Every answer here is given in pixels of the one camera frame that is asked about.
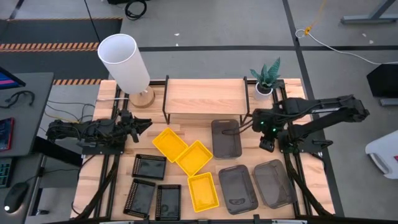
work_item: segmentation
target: orange and black striped mat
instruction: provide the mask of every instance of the orange and black striped mat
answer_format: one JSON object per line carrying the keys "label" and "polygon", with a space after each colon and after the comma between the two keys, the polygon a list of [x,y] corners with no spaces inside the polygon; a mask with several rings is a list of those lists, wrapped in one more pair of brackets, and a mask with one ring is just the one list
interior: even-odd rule
{"label": "orange and black striped mat", "polygon": [[[120,33],[121,18],[96,18],[100,39]],[[53,72],[54,85],[98,85],[109,72],[83,19],[0,20],[0,66],[11,73]]]}

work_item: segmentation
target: yellow plastic bin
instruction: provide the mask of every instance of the yellow plastic bin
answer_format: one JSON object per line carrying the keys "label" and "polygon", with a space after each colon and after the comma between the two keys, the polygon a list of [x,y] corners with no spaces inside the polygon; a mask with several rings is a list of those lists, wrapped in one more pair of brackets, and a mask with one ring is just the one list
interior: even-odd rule
{"label": "yellow plastic bin", "polygon": [[210,172],[188,178],[193,210],[202,212],[220,205]]}
{"label": "yellow plastic bin", "polygon": [[170,161],[176,158],[187,149],[188,145],[171,130],[166,128],[153,141],[153,145]]}
{"label": "yellow plastic bin", "polygon": [[181,153],[176,162],[191,177],[205,166],[211,158],[213,158],[212,153],[200,141],[196,140]]}

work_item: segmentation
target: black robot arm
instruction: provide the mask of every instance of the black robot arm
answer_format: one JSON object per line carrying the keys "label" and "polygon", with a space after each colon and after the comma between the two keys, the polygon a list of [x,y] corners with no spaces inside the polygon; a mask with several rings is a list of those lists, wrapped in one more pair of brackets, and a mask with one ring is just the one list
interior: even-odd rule
{"label": "black robot arm", "polygon": [[46,135],[50,141],[70,137],[84,140],[82,143],[84,145],[99,144],[113,147],[123,144],[129,134],[134,142],[138,142],[137,135],[142,134],[152,125],[151,119],[133,117],[128,110],[121,110],[118,115],[121,117],[118,122],[116,119],[97,119],[84,123],[65,123],[55,120],[49,124]]}
{"label": "black robot arm", "polygon": [[[307,114],[329,113],[304,125],[291,122]],[[272,109],[255,109],[252,129],[262,132],[260,147],[272,152],[275,139],[283,146],[297,147],[309,134],[340,122],[361,122],[369,115],[360,100],[353,95],[322,100],[288,98],[273,105]]]}

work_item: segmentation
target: lamp shade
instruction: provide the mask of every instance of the lamp shade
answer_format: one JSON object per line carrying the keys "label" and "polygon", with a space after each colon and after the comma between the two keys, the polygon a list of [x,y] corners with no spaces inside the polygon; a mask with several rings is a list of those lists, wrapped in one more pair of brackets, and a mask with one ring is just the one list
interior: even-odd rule
{"label": "lamp shade", "polygon": [[148,87],[149,74],[131,36],[114,34],[105,38],[98,47],[98,57],[123,92],[136,94]]}

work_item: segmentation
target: gray floor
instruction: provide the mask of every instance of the gray floor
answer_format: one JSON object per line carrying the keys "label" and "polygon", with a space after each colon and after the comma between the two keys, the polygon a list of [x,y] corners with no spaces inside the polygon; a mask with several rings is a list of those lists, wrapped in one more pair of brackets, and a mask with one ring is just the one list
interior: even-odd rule
{"label": "gray floor", "polygon": [[[87,0],[93,17],[124,17],[123,5],[111,6],[106,1]],[[308,26],[316,16],[321,0],[289,0],[297,28]],[[312,34],[330,45],[398,45],[398,24],[349,25],[339,23],[345,15],[370,13],[380,1],[328,1],[321,21]],[[16,1],[0,0],[0,18],[7,18]],[[398,3],[388,11],[398,13]],[[77,18],[88,17],[83,1],[25,0],[17,18]],[[201,45],[284,45],[293,46],[282,1],[279,0],[151,0],[147,14],[138,21],[123,20],[122,33],[132,35],[140,47],[201,46]],[[317,45],[309,37],[302,45]],[[378,62],[397,61],[398,51],[357,51]],[[398,220],[396,190],[398,180],[382,176],[364,153],[365,145],[398,129],[398,108],[381,108],[373,98],[366,75],[376,66],[357,58],[335,52],[303,52],[308,75],[316,98],[353,93],[363,101],[371,115],[362,123],[339,124],[325,130],[327,139],[335,143],[330,156],[338,190],[347,217]],[[270,64],[282,58],[282,78],[302,78],[294,51],[190,51],[143,52],[142,57],[152,79],[166,75],[175,78],[235,78],[247,75],[249,69],[259,70],[262,63]],[[51,99],[92,103],[97,86],[55,86]],[[55,105],[74,114],[81,106]],[[67,116],[47,110],[49,114]],[[44,118],[42,127],[51,121]],[[73,142],[64,141],[73,147]],[[58,161],[49,161],[49,169]],[[45,184],[62,189],[46,189],[39,208],[50,208],[46,217],[30,217],[27,223],[66,220],[74,196],[76,174],[70,172],[47,176]],[[51,204],[61,195],[62,203]]]}

